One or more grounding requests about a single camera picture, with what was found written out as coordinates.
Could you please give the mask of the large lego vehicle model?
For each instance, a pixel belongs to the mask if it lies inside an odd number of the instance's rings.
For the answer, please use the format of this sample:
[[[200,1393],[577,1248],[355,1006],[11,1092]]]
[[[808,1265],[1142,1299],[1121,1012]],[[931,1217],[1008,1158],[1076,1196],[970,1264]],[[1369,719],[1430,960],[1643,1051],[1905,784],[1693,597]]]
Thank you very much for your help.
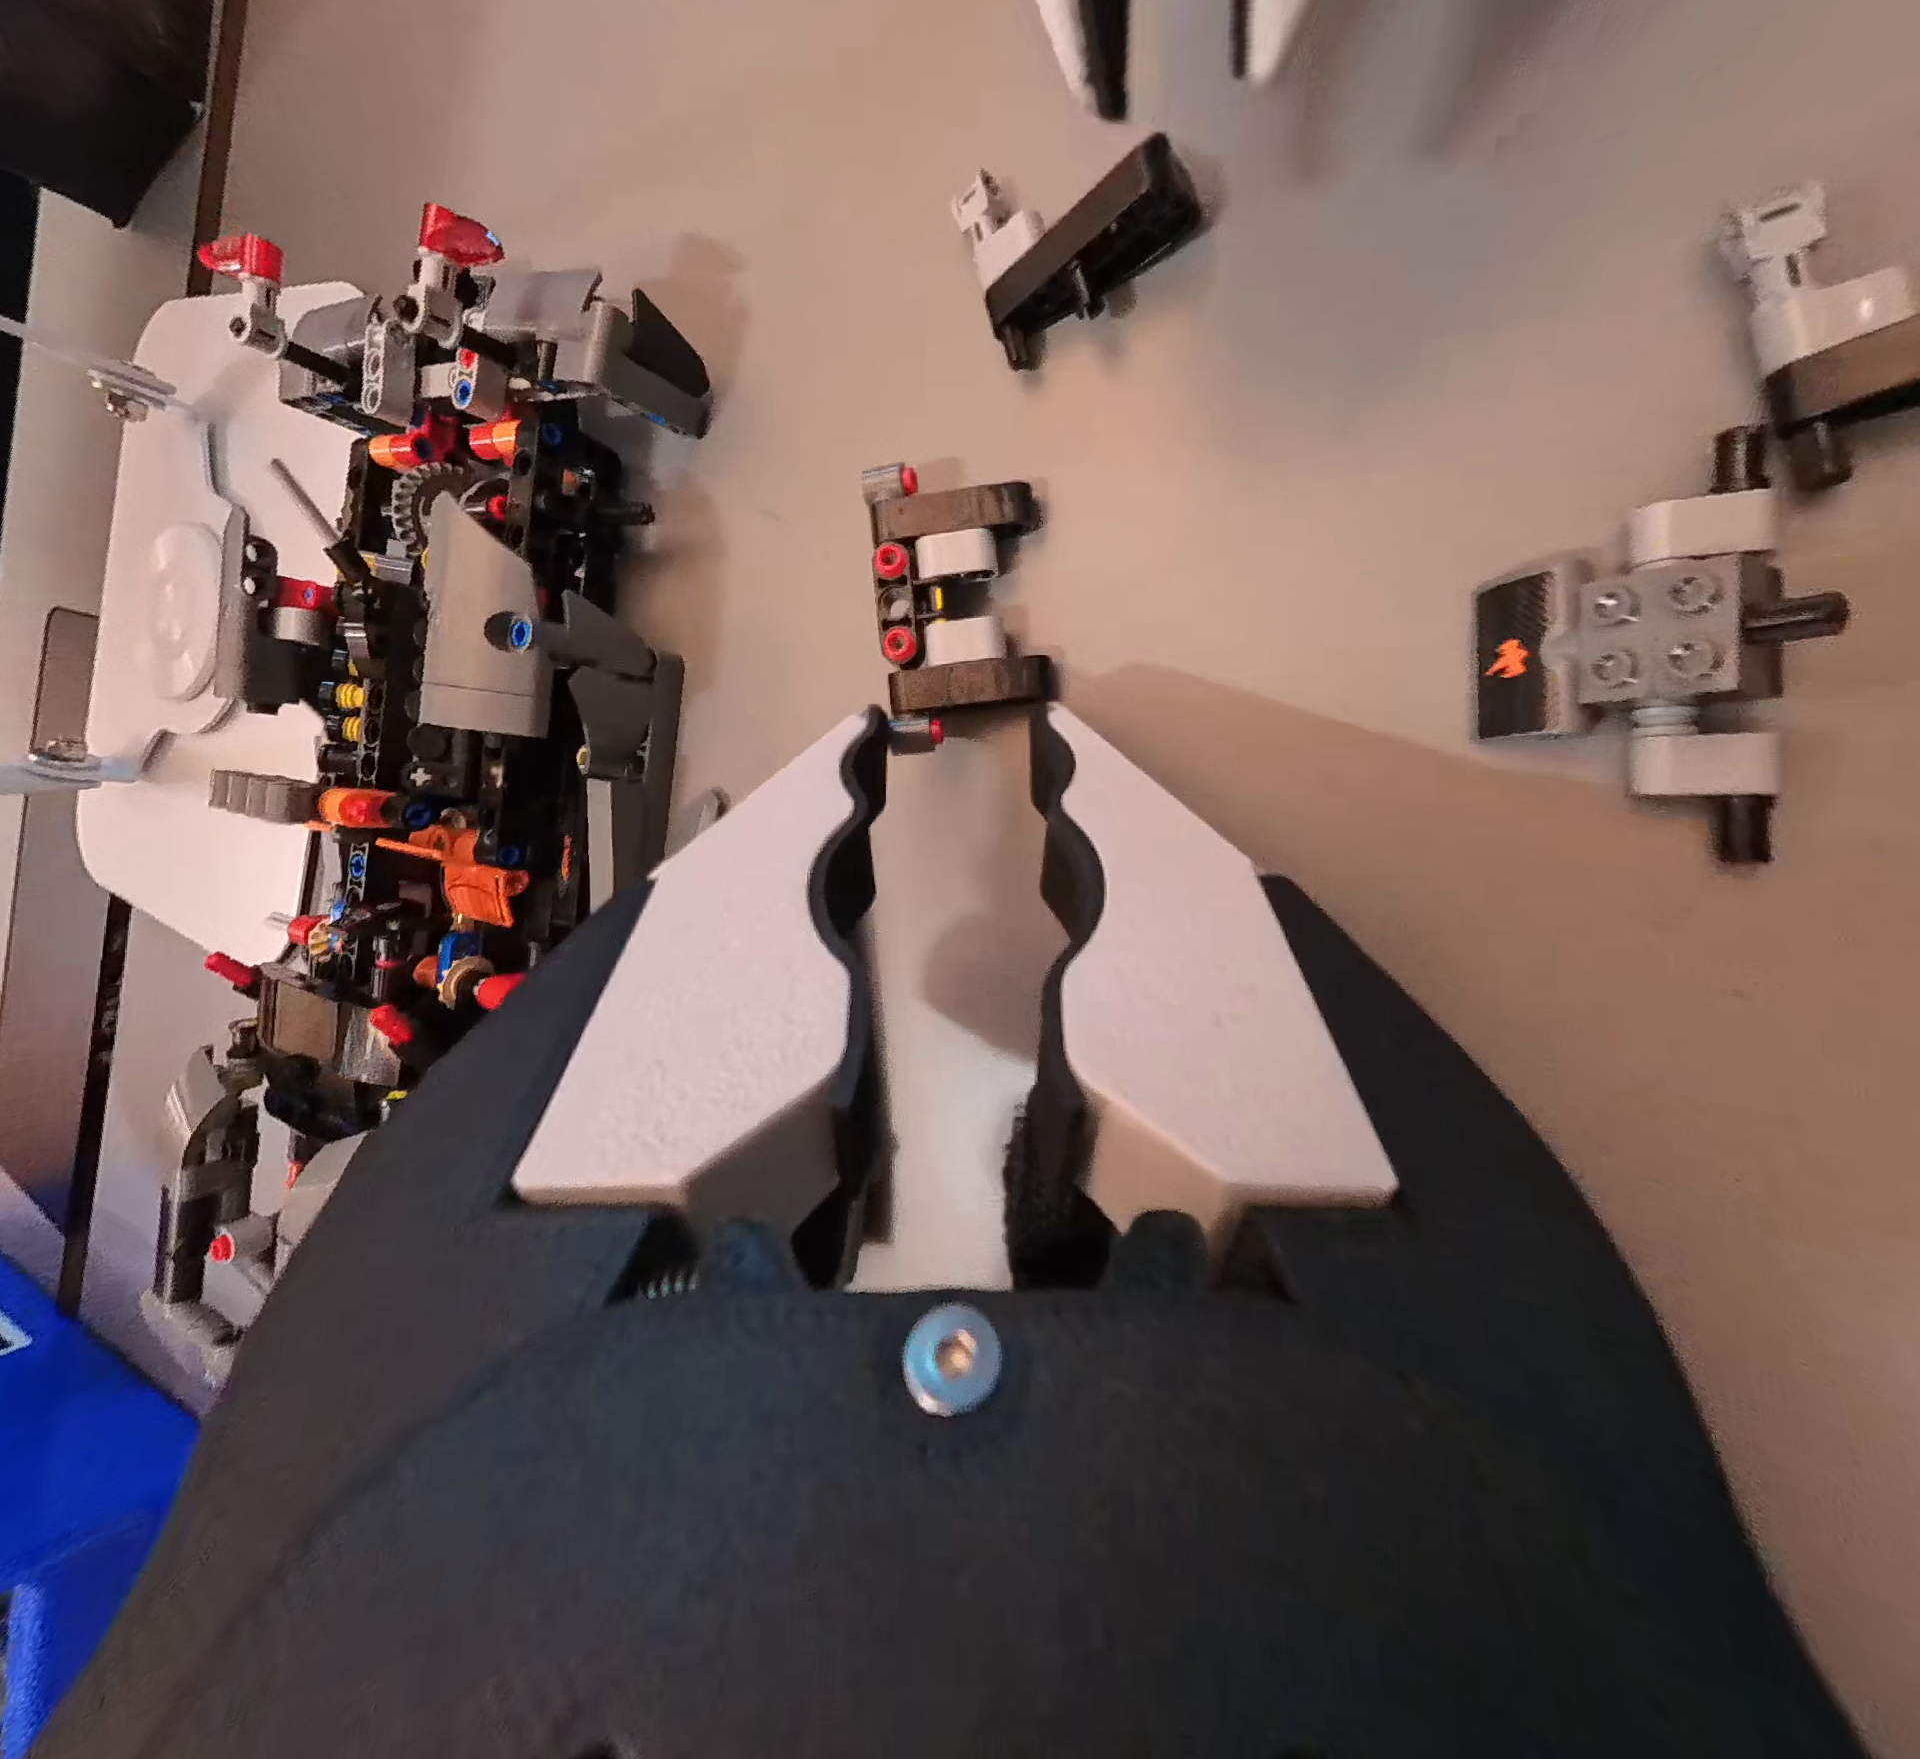
[[[505,257],[429,203],[405,291],[292,321],[275,242],[197,246],[282,403],[354,439],[337,509],[271,466],[332,574],[250,534],[228,593],[243,707],[302,705],[321,738],[304,782],[207,782],[310,861],[276,956],[207,958],[250,1012],[167,1097],[180,1168],[139,1306],[215,1385],[362,1140],[663,849],[683,662],[615,618],[653,511],[583,406],[700,439],[708,368],[641,291]]]

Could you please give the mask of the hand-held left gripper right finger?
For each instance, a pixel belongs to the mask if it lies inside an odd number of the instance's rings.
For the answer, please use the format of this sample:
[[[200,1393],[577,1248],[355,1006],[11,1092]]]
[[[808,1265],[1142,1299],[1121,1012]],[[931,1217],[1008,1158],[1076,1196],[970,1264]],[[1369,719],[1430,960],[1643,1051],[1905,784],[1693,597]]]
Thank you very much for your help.
[[[1065,707],[1029,738],[1065,946],[1007,1152],[1015,1285],[1093,1285],[1152,1214],[1218,1264],[1252,1212],[1389,1204],[1397,1175],[1256,865]]]

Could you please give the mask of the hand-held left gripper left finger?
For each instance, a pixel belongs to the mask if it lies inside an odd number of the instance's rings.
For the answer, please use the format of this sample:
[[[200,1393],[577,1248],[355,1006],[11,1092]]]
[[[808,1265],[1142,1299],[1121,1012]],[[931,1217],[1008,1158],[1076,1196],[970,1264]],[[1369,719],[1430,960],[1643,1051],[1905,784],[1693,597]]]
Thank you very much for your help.
[[[883,1170],[860,930],[887,724],[860,709],[663,859],[512,1191],[750,1218],[852,1281]]]

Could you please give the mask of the blue plastic bin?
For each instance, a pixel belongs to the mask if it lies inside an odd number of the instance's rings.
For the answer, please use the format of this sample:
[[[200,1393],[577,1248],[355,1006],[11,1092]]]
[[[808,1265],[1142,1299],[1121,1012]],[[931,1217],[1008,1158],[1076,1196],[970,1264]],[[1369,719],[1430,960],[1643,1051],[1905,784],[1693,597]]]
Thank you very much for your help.
[[[77,1666],[154,1550],[200,1422],[4,1262],[2,1571],[13,1656]]]

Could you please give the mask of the black lego assembly red pins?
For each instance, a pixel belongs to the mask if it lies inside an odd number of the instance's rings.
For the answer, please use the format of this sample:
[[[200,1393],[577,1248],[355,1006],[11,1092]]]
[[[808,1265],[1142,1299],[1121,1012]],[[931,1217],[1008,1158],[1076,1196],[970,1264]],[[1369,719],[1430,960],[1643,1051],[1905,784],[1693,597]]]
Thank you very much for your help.
[[[1022,653],[996,610],[996,581],[1043,505],[1022,480],[922,488],[918,470],[860,477],[869,523],[869,588],[890,671],[890,745],[929,753],[955,717],[1043,702],[1053,665]]]

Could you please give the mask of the white rounded board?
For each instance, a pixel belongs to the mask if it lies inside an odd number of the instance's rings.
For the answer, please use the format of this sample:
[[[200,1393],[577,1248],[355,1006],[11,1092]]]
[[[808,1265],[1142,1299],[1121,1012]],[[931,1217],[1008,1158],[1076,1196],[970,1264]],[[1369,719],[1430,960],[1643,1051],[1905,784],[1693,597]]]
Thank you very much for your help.
[[[335,567],[306,514],[271,475],[278,462],[315,509],[345,505],[351,435],[280,399],[282,365],[229,334],[239,292],[167,303],[148,321],[134,361],[172,384],[189,417],[151,414],[123,428],[86,747],[99,761],[149,756],[141,780],[82,792],[77,832],[88,873],[110,895],[203,951],[266,962],[278,917],[301,911],[310,832],[210,805],[215,771],[306,780],[319,721],[306,707],[253,715],[214,687],[192,700],[158,687],[156,547],[177,527],[215,541],[228,525],[266,539],[278,570],[331,583]]]

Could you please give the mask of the black lego beam assembly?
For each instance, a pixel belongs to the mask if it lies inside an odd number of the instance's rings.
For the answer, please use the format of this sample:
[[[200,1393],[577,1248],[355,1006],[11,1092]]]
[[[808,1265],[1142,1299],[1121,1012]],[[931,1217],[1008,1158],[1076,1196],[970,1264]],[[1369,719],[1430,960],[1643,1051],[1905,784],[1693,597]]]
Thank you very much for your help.
[[[1719,235],[1748,303],[1765,421],[1806,496],[1852,478],[1852,428],[1918,408],[1913,270],[1889,264],[1819,285],[1811,254],[1826,236],[1826,194],[1818,184],[1728,213]]]
[[[1203,199],[1165,133],[1128,151],[1050,227],[1041,213],[1012,208],[987,172],[949,213],[968,242],[988,327],[1016,374],[1039,368],[1050,327],[1099,318],[1112,292],[1205,229]]]

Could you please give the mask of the dark grey lego axle assembly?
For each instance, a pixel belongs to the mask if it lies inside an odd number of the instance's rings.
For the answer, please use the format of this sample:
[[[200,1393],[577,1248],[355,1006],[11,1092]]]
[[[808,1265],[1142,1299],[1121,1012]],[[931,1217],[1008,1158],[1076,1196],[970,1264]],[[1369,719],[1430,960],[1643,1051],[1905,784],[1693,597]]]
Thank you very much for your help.
[[[1470,738],[1581,738],[1619,727],[1624,788],[1706,819],[1723,865],[1774,859],[1781,737],[1721,721],[1785,695],[1793,643],[1838,637],[1852,603],[1793,596],[1766,428],[1716,436],[1704,493],[1632,512],[1617,547],[1553,555],[1472,596]]]

